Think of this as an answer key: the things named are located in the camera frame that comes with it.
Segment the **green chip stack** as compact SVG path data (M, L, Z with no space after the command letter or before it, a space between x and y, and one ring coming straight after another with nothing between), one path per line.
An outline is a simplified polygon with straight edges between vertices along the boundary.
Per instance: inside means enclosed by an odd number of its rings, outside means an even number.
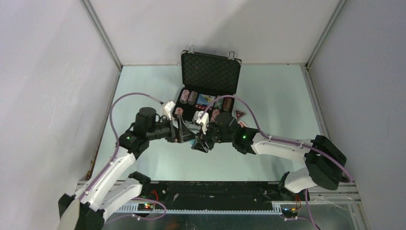
M220 96L217 96L218 100L214 103L214 108L217 110L221 110L223 107L224 103L224 98L220 98Z

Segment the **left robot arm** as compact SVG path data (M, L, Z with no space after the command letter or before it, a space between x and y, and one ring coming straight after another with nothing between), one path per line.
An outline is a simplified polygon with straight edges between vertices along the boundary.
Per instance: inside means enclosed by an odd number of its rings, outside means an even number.
M122 173L133 165L152 140L165 139L183 143L194 139L181 116L174 126L168 115L158 115L151 107L143 107L135 121L116 141L113 155L101 171L74 194L64 194L58 202L60 230L101 230L106 220L127 201L151 195L150 178L139 172L130 174L123 185L113 187Z

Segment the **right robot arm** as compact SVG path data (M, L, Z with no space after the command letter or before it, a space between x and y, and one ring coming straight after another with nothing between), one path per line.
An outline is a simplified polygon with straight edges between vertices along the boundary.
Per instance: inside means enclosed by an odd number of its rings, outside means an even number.
M216 143L231 143L242 154L271 155L302 164L286 172L280 180L279 196L293 199L297 193L315 186L337 190L344 181L346 156L325 136L314 139L284 139L261 133L259 129L241 126L229 113L210 122L204 111L196 112L193 121L201 127L192 149L208 152Z

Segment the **black poker set case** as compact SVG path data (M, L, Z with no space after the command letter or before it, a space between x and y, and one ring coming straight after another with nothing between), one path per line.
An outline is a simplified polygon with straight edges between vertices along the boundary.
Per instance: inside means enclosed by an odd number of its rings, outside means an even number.
M220 98L232 98L231 108L228 111L231 113L234 108L235 99L233 96L237 92L238 80L242 66L242 60L234 56L231 51L227 57L196 52L193 47L189 50L183 50L180 55L181 60L181 76L182 88L175 101L175 107L183 108L184 113L182 118L186 124L193 124L193 116L196 111L196 102L194 105L180 103L180 94L184 89L190 92L196 91L199 94L215 96L214 101L207 107L212 107L211 111L206 108L204 111L209 114L209 121L214 108L214 103Z

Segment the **blue playing card box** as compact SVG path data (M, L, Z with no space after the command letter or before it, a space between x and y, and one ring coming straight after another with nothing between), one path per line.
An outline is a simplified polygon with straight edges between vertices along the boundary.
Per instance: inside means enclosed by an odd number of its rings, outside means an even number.
M206 94L199 94L198 97L197 97L196 104L203 105L203 106L208 106L214 101L215 98L216 98L215 96L206 95Z

